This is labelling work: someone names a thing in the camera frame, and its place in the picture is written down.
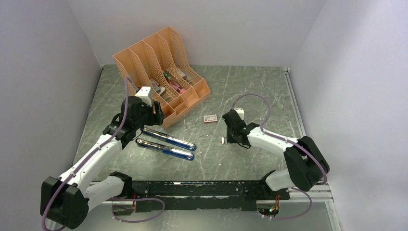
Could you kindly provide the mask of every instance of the gray marble surface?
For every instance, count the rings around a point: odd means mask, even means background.
[[[186,139],[197,145],[195,159],[187,161],[139,148],[135,142],[111,159],[97,181],[111,172],[120,171],[134,180],[258,180],[274,169],[285,167],[283,159],[258,148],[244,149],[236,144],[221,145],[226,125],[221,116],[235,99],[245,92],[265,96],[271,103],[272,115],[266,128],[273,132],[299,137],[300,129],[293,102],[281,68],[252,66],[192,66],[208,83],[211,96],[166,131],[153,129]],[[124,100],[123,80],[115,65],[106,65],[89,110],[88,119],[74,159],[76,163],[97,141],[112,117],[120,111]],[[247,96],[236,105],[245,110],[245,122],[260,123],[267,107],[260,98]],[[204,115],[216,114],[219,121],[205,124]],[[161,142],[146,135],[141,138]]]

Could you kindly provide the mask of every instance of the white wall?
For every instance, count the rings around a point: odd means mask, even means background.
[[[190,64],[289,67],[325,0],[68,0],[101,64],[171,26]]]
[[[66,1],[0,0],[1,230],[38,231],[74,159],[100,67]]]
[[[408,2],[327,0],[291,68],[345,231],[408,227]]]

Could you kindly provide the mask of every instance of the robotic arm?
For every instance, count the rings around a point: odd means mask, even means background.
[[[61,189],[55,198],[47,219],[65,225],[70,229],[78,227],[85,219],[87,213],[100,203],[112,197],[130,198],[133,194],[132,178],[119,172],[112,173],[104,181],[92,186],[89,184],[98,175],[104,164],[118,154],[126,145],[135,139],[136,131],[145,125],[161,125],[165,115],[159,102],[152,100],[150,87],[142,87],[135,96],[129,96],[127,115],[125,115],[125,102],[122,103],[121,113],[117,114],[110,125],[106,127],[97,143],[91,150],[98,149],[96,153],[90,150],[73,167],[61,174],[57,179],[48,177],[41,186],[41,215],[57,188],[70,175],[74,175]],[[120,121],[125,119],[123,127]],[[106,145],[101,144],[111,138]]]
[[[323,177],[319,167],[310,158],[305,158],[306,154],[291,144],[293,142],[311,153],[325,173],[330,171],[329,165],[310,137],[288,138],[271,131],[262,131],[255,123],[246,125],[243,120],[244,111],[241,108],[234,108],[222,117],[227,125],[227,136],[221,139],[223,144],[238,143],[245,148],[258,147],[285,158],[287,169],[273,171],[266,175],[265,182],[271,190],[297,187],[307,192]]]

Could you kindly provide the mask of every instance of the small card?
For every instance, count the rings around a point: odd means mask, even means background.
[[[217,122],[217,115],[204,115],[204,123]]]

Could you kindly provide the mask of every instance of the plastic desk organizer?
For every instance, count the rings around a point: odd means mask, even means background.
[[[166,115],[162,127],[168,128],[181,119],[191,109],[206,100],[211,93],[207,82],[193,71],[187,61],[180,34],[171,27],[126,48],[114,55],[116,65],[122,78],[129,77],[137,87],[152,87],[150,78],[153,78],[166,92],[160,96],[153,93],[153,99],[160,102]],[[186,81],[176,70],[189,75]],[[186,91],[178,93],[166,81],[163,71],[167,71],[172,80],[177,82]],[[129,94],[135,95],[136,90],[129,83]]]

